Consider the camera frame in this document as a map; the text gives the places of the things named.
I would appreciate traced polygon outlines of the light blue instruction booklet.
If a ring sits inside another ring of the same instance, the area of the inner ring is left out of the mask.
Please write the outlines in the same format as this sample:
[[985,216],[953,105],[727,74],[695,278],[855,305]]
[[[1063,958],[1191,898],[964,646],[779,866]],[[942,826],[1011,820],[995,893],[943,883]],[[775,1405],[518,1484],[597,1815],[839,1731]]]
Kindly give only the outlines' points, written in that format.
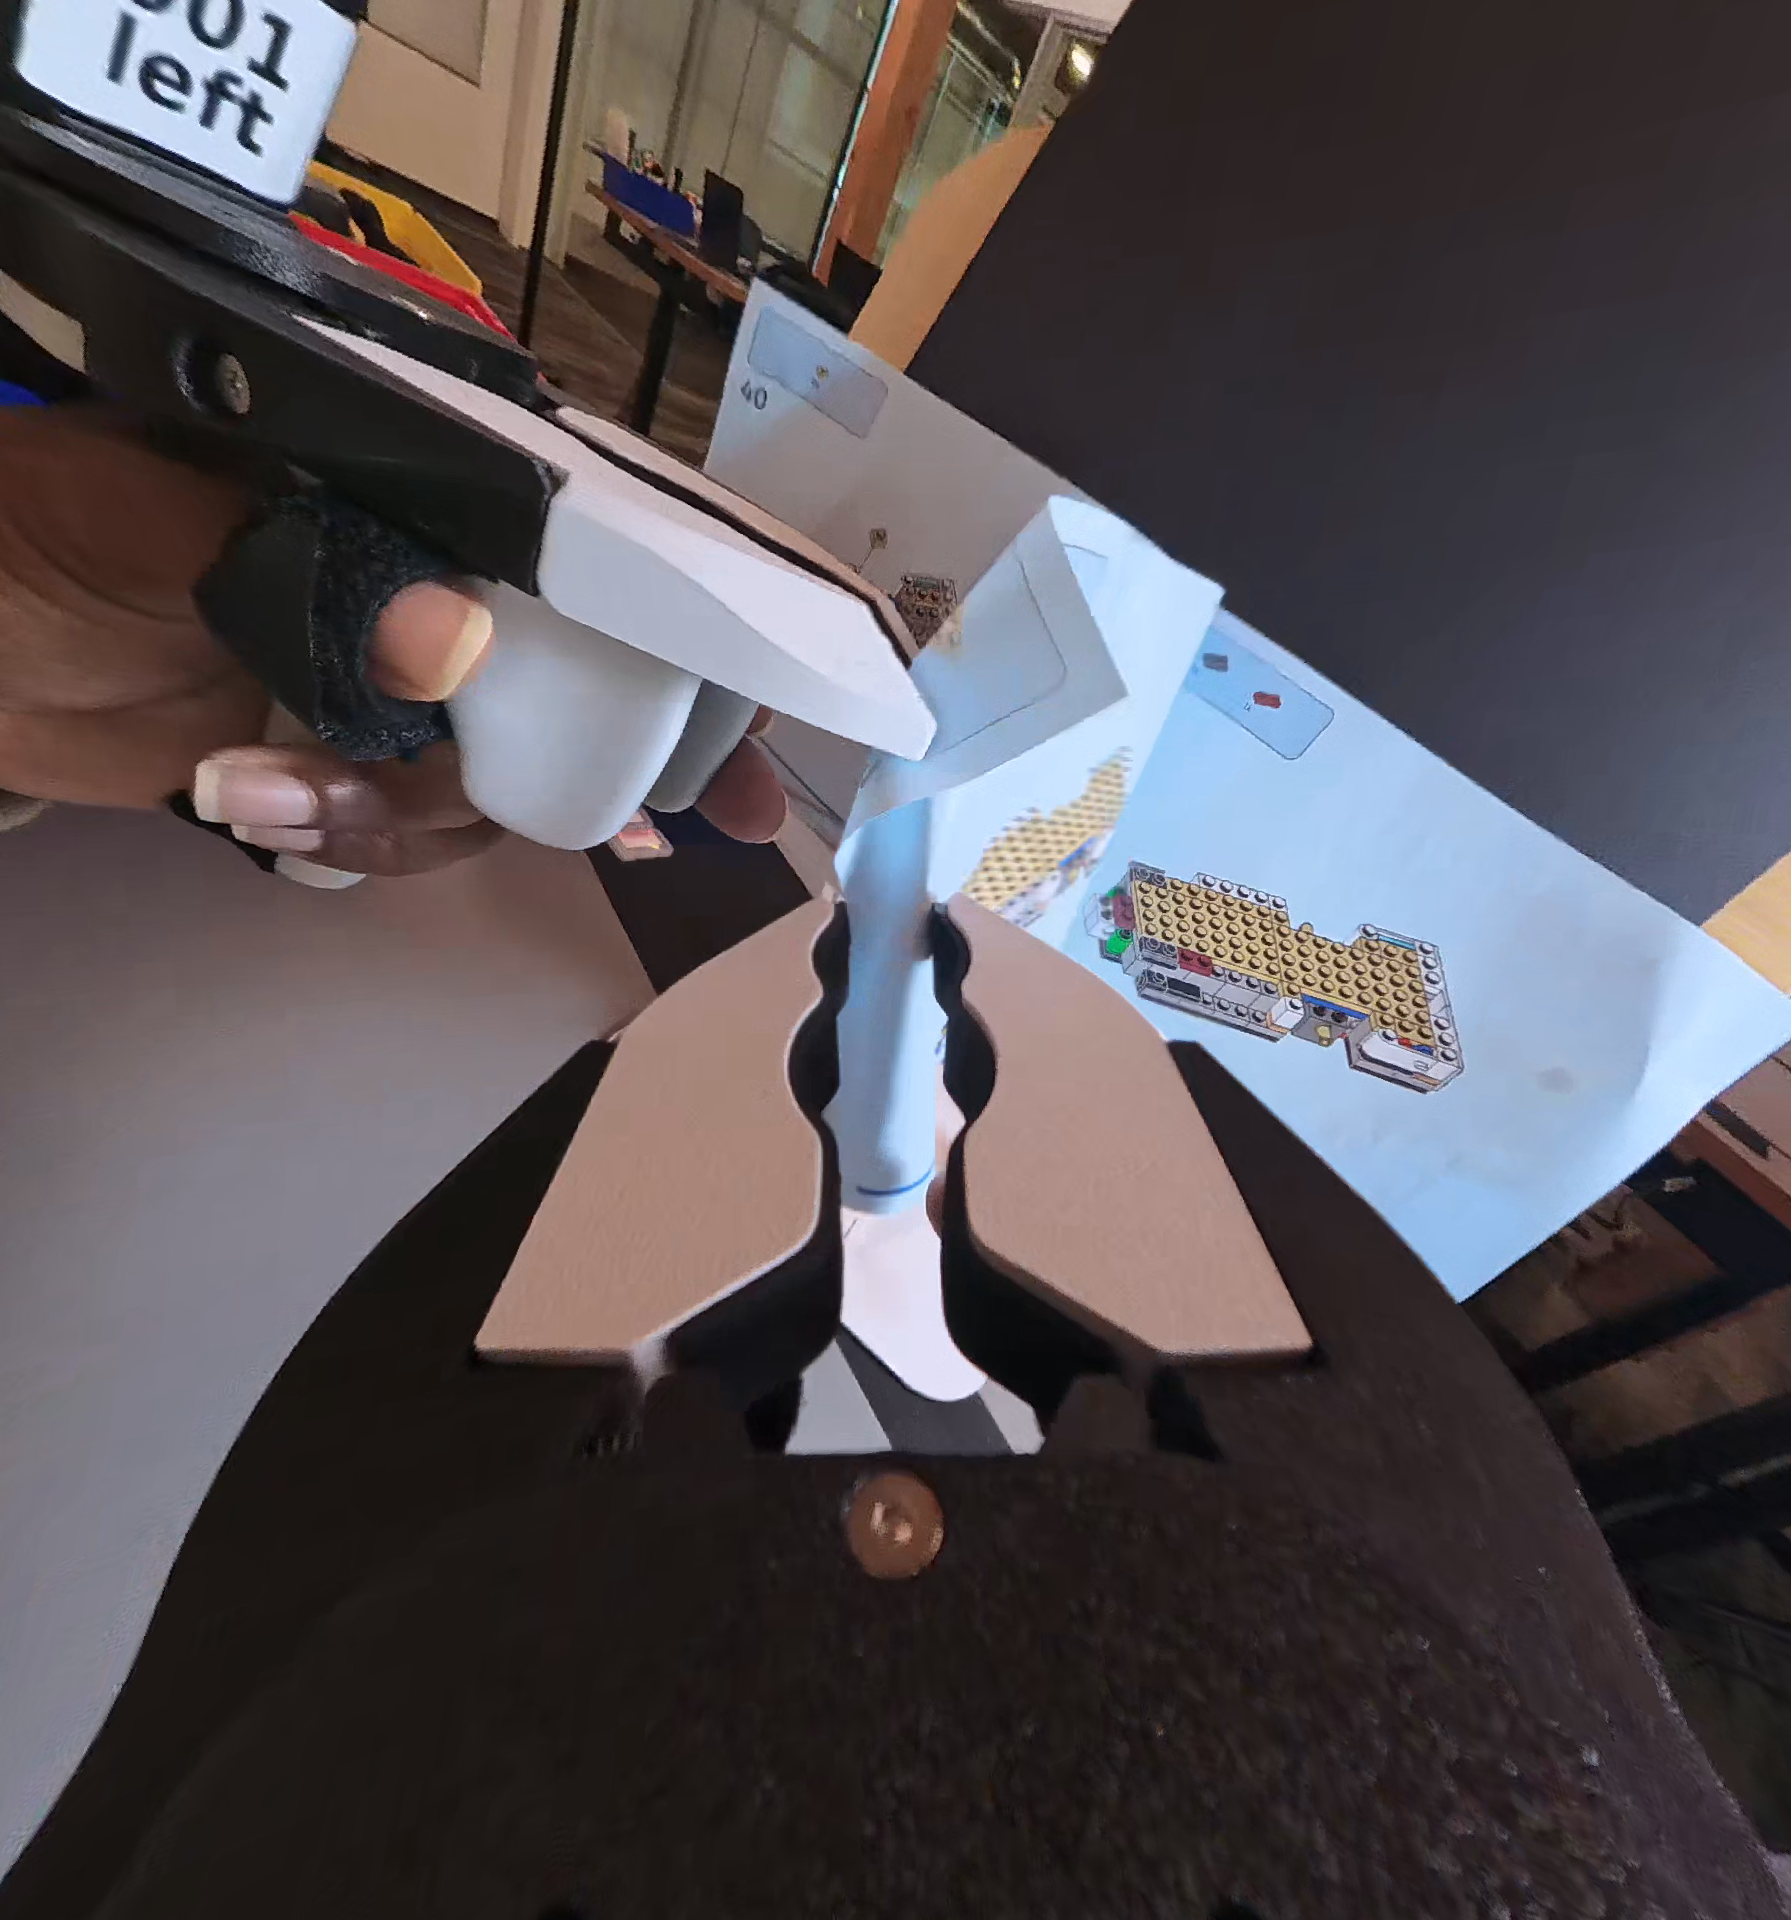
[[787,766],[857,930],[844,1203],[925,1191],[956,893],[1197,1044],[1457,1302],[1791,1040],[1791,995],[1298,662],[1217,583],[775,289],[709,477],[881,588],[925,760]]

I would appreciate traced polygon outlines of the blue storage bin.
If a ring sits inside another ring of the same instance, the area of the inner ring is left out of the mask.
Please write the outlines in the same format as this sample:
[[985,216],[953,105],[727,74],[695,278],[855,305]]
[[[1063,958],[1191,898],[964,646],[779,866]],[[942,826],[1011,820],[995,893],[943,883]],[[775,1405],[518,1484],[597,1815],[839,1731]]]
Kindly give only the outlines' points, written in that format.
[[697,236],[697,203],[639,163],[604,153],[600,191],[646,227],[671,231],[689,242]]

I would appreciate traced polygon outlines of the yellow plastic bin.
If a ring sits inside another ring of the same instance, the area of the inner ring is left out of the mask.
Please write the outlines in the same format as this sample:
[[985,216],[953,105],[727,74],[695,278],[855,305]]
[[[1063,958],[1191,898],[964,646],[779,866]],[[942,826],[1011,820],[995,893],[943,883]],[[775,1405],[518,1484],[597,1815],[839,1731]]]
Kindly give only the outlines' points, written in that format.
[[345,164],[313,163],[308,179],[347,209],[350,231],[381,256],[408,260],[435,282],[464,297],[484,297],[484,282],[452,250],[438,227],[415,205],[383,186],[356,176]]

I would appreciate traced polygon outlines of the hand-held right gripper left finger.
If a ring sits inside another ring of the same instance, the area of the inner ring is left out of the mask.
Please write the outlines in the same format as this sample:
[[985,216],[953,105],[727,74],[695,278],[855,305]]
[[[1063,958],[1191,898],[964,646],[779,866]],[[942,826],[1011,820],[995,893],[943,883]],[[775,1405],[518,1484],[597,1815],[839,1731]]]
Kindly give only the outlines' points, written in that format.
[[477,1357],[664,1369],[692,1321],[812,1240],[821,1146],[788,1057],[841,930],[835,900],[812,900],[621,1028]]

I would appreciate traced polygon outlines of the red plastic bin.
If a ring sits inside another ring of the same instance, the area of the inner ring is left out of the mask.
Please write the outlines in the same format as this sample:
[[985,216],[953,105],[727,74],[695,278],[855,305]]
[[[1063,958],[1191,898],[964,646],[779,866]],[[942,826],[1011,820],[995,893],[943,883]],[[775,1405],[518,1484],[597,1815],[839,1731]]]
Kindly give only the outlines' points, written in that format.
[[393,258],[378,248],[333,231],[331,227],[323,227],[321,221],[298,211],[290,214],[290,221],[308,237],[308,242],[359,265],[364,272],[374,275],[378,280],[393,282],[405,292],[421,294],[423,298],[438,303],[452,313],[482,323],[510,345],[518,341],[514,331],[501,323],[489,302],[486,302],[480,290],[457,286],[452,280],[428,272],[428,268],[421,264],[409,264]]

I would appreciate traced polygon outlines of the person's left hand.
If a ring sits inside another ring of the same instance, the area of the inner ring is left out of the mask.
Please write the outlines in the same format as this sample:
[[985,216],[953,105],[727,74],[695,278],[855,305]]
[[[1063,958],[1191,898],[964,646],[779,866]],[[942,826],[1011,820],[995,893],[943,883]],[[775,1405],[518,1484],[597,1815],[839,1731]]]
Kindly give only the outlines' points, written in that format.
[[251,514],[235,479],[91,407],[0,407],[0,833],[50,806],[184,798],[204,829],[315,885],[491,848],[503,832],[451,744],[359,762],[266,741],[265,687],[193,595]]

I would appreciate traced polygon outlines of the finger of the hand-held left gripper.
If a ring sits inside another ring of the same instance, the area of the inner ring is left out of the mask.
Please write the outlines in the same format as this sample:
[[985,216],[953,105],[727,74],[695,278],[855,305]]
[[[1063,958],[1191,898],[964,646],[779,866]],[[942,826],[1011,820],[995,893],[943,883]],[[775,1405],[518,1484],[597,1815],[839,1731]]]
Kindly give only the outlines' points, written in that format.
[[818,729],[916,760],[935,718],[855,594],[640,485],[572,475],[540,589],[568,618]]
[[735,488],[686,463],[663,446],[657,446],[652,439],[621,422],[599,418],[579,407],[556,404],[553,427],[644,486],[689,505],[693,512],[738,530],[749,540],[757,540],[770,552],[787,557],[803,569],[828,579],[832,586],[857,595],[879,621],[902,660],[914,660],[922,651],[922,643],[914,638],[907,617],[881,588],[873,586],[858,567],[839,559],[812,537],[791,527],[784,518],[766,512]]

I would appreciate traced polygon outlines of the black metal pole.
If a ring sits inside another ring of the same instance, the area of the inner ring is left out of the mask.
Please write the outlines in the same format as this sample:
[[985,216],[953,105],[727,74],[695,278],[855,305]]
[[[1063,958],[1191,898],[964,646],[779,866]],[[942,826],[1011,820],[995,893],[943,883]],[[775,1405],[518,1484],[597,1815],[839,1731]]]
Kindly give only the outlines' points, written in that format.
[[561,169],[565,122],[572,90],[575,41],[580,17],[580,2],[561,2],[558,10],[558,34],[553,51],[551,82],[547,95],[546,142],[541,155],[540,183],[533,206],[533,227],[523,272],[523,298],[518,316],[518,341],[524,348],[533,346],[541,289],[547,265],[547,242],[556,186]]

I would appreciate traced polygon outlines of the wooden office desk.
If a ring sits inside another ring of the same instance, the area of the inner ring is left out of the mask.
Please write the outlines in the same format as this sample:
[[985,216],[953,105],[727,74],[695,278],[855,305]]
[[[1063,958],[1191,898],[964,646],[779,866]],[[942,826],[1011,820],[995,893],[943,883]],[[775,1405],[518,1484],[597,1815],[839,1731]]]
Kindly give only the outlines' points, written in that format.
[[681,313],[739,316],[753,278],[704,260],[692,240],[649,221],[600,183],[589,181],[587,193],[604,209],[604,242],[651,278],[657,292],[626,416],[636,434],[652,437]]

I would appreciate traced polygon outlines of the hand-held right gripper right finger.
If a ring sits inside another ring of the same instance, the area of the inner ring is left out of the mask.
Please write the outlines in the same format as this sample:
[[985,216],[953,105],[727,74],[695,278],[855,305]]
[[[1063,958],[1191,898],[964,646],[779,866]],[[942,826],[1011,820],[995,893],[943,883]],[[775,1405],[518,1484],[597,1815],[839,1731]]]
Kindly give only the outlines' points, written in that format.
[[962,1125],[942,1297],[976,1365],[1288,1365],[1315,1339],[1169,1044],[956,895],[934,912]]

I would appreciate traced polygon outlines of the wooden pillar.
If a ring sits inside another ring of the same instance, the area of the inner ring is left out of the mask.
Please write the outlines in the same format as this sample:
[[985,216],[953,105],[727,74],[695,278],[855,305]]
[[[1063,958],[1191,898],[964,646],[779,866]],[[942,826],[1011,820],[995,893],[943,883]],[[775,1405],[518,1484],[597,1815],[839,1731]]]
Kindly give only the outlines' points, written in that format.
[[956,2],[889,5],[836,205],[815,253],[819,278],[832,276],[842,246],[865,260],[879,250],[953,25]]

